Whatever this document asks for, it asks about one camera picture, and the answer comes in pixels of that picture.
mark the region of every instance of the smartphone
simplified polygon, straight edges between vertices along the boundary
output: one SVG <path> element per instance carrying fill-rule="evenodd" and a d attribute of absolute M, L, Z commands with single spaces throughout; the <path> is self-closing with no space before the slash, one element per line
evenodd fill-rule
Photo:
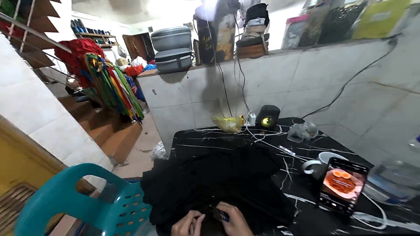
<path fill-rule="evenodd" d="M 350 217 L 368 173 L 369 168 L 366 166 L 336 157 L 330 158 L 322 177 L 317 204 Z"/>

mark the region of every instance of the chair backrest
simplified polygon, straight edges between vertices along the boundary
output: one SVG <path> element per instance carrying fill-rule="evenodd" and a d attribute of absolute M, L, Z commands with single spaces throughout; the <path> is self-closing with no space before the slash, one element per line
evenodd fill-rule
<path fill-rule="evenodd" d="M 130 189 L 127 181 L 98 165 L 83 163 L 69 167 L 52 177 L 25 204 L 15 225 L 14 236 L 43 236 L 49 220 L 58 213 L 71 215 L 103 229 L 106 221 L 103 213 L 111 205 L 76 191 L 77 181 L 87 175 L 98 176 L 117 185 L 117 196 L 127 194 L 125 189 Z"/>

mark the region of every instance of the power strip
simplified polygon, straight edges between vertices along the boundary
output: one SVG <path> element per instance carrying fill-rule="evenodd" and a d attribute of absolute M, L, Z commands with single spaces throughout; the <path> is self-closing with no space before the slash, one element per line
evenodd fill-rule
<path fill-rule="evenodd" d="M 255 126 L 255 119 L 257 117 L 254 113 L 249 114 L 249 119 L 245 121 L 245 123 L 242 126 Z"/>

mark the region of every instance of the hand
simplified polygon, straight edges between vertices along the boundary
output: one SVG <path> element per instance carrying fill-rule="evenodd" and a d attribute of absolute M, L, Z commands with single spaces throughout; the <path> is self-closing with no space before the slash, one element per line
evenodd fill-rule
<path fill-rule="evenodd" d="M 220 202 L 216 208 L 229 214 L 229 222 L 221 220 L 225 232 L 229 236 L 253 236 L 244 216 L 237 207 Z"/>
<path fill-rule="evenodd" d="M 201 222 L 206 215 L 198 211 L 189 211 L 184 218 L 172 226 L 171 236 L 200 236 Z"/>

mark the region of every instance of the teal plastic chair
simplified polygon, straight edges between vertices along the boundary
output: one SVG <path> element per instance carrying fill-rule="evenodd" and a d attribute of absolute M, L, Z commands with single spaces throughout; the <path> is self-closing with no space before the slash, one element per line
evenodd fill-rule
<path fill-rule="evenodd" d="M 117 186 L 114 203 L 76 191 L 77 181 L 87 175 L 104 178 Z M 48 221 L 58 213 L 102 230 L 101 236 L 133 236 L 148 221 L 152 209 L 143 203 L 143 195 L 139 182 L 129 183 L 92 163 L 75 165 L 55 175 L 29 199 L 19 214 L 14 236 L 44 236 Z"/>

